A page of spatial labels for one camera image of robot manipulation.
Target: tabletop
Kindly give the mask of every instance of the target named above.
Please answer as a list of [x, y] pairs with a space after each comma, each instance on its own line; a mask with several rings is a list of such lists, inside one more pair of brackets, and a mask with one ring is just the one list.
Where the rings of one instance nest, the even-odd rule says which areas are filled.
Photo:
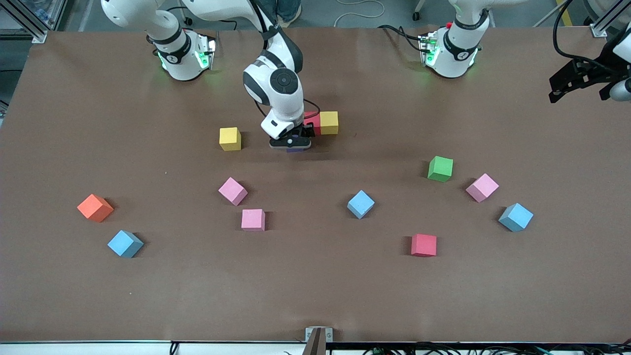
[[[421, 33], [422, 29], [410, 30]], [[268, 147], [242, 70], [256, 32], [221, 32], [213, 71], [177, 82], [143, 33], [49, 33], [0, 129], [0, 340], [620, 342], [631, 311], [631, 121], [598, 88], [548, 101], [568, 59], [550, 28], [492, 28], [462, 78], [384, 30], [299, 28], [305, 98], [339, 134]], [[566, 52], [604, 41], [563, 28]], [[243, 150], [224, 152], [219, 129]], [[454, 159], [428, 180], [436, 155]], [[476, 203], [488, 173], [500, 188]], [[249, 191], [237, 207], [217, 189]], [[359, 220], [346, 203], [364, 190]], [[89, 194], [102, 223], [76, 206]], [[523, 232], [497, 222], [520, 203]], [[240, 230], [262, 208], [268, 230]], [[121, 229], [132, 259], [107, 243]], [[437, 256], [410, 255], [414, 234]]]

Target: foam cube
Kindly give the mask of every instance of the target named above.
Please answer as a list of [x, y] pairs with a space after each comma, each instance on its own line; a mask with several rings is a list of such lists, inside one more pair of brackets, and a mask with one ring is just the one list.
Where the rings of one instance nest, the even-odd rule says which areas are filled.
[[500, 187], [491, 177], [487, 174], [480, 176], [471, 186], [467, 188], [467, 192], [477, 202], [486, 200], [491, 194]]
[[513, 232], [520, 232], [526, 229], [533, 216], [532, 212], [516, 203], [506, 208], [499, 222]]
[[263, 210], [243, 210], [241, 228], [248, 232], [264, 232], [265, 212]]
[[245, 187], [231, 177], [219, 188], [219, 193], [235, 206], [241, 203], [247, 195]]
[[337, 135], [339, 131], [338, 112], [320, 112], [320, 134]]
[[322, 131], [320, 130], [321, 124], [320, 124], [320, 114], [317, 112], [305, 112], [305, 117], [309, 117], [311, 115], [314, 115], [314, 117], [311, 118], [305, 118], [304, 124], [309, 124], [309, 123], [313, 123], [314, 124], [314, 131], [315, 131], [315, 135], [319, 136], [322, 134]]
[[103, 222], [109, 216], [114, 208], [110, 206], [104, 198], [97, 195], [90, 195], [77, 206], [77, 209], [89, 220], [95, 222]]
[[357, 218], [362, 219], [374, 205], [375, 202], [363, 190], [360, 190], [348, 202], [347, 207]]
[[219, 129], [219, 145], [224, 151], [241, 150], [241, 132], [236, 127]]
[[412, 255], [436, 256], [436, 236], [417, 234], [412, 237]]
[[144, 243], [138, 239], [138, 237], [127, 231], [118, 232], [114, 238], [107, 243], [107, 246], [109, 246], [114, 253], [123, 258], [133, 257], [143, 245]]
[[454, 168], [453, 159], [439, 157], [438, 155], [430, 162], [430, 168], [427, 172], [427, 178], [429, 180], [436, 180], [445, 182], [451, 178], [451, 174]]

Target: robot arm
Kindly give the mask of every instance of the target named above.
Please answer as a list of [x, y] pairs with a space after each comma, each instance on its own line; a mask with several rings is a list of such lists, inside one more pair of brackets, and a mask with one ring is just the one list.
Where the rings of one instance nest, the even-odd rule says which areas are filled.
[[478, 46], [488, 29], [488, 9], [512, 6], [527, 0], [449, 0], [456, 9], [456, 20], [420, 39], [423, 65], [446, 78], [457, 78], [473, 65]]
[[271, 107], [261, 128], [272, 138], [274, 148], [309, 148], [312, 133], [302, 129], [304, 96], [297, 75], [302, 70], [302, 52], [285, 35], [275, 16], [265, 12], [258, 0], [196, 1], [187, 7], [203, 20], [241, 16], [254, 24], [261, 33], [263, 50], [245, 69], [243, 84], [256, 102]]
[[[209, 68], [212, 45], [192, 30], [182, 30], [175, 16], [157, 10], [164, 0], [101, 0], [105, 14], [118, 26], [143, 29], [156, 45], [163, 68], [177, 80], [195, 79]], [[247, 93], [271, 109], [261, 123], [274, 148], [309, 148], [312, 127], [304, 127], [302, 52], [282, 31], [275, 16], [267, 14], [258, 0], [186, 1], [197, 17], [218, 21], [248, 19], [259, 30], [263, 50], [244, 71]]]
[[162, 67], [176, 80], [192, 80], [210, 67], [208, 38], [183, 30], [164, 0], [101, 0], [105, 15], [120, 27], [142, 29], [158, 50]]

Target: red cube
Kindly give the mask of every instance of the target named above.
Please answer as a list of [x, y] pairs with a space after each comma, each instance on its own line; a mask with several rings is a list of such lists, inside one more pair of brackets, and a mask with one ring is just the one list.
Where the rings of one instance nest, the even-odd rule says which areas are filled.
[[107, 216], [109, 216], [114, 209], [110, 206], [104, 198], [97, 195], [90, 195], [85, 201], [81, 202], [77, 206], [77, 209], [89, 220], [95, 222], [103, 222]]
[[305, 117], [309, 117], [309, 116], [313, 116], [311, 118], [305, 118], [304, 123], [305, 124], [309, 124], [309, 123], [313, 123], [314, 124], [314, 131], [315, 131], [315, 135], [319, 136], [322, 134], [322, 124], [320, 123], [320, 114], [317, 112], [305, 112]]
[[412, 255], [436, 256], [436, 236], [417, 234], [412, 237]]

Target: blue cube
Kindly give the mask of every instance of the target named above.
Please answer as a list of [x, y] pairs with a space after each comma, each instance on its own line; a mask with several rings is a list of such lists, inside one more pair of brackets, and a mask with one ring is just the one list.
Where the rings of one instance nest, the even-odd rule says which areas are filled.
[[357, 218], [362, 219], [374, 205], [375, 202], [361, 190], [348, 202], [348, 209]]
[[533, 216], [532, 212], [516, 203], [506, 208], [506, 211], [500, 217], [500, 223], [513, 232], [520, 232], [526, 229]]
[[140, 241], [138, 237], [127, 231], [118, 232], [118, 234], [107, 243], [107, 246], [109, 246], [114, 253], [117, 253], [118, 256], [122, 256], [123, 258], [133, 257], [143, 245], [144, 243]]

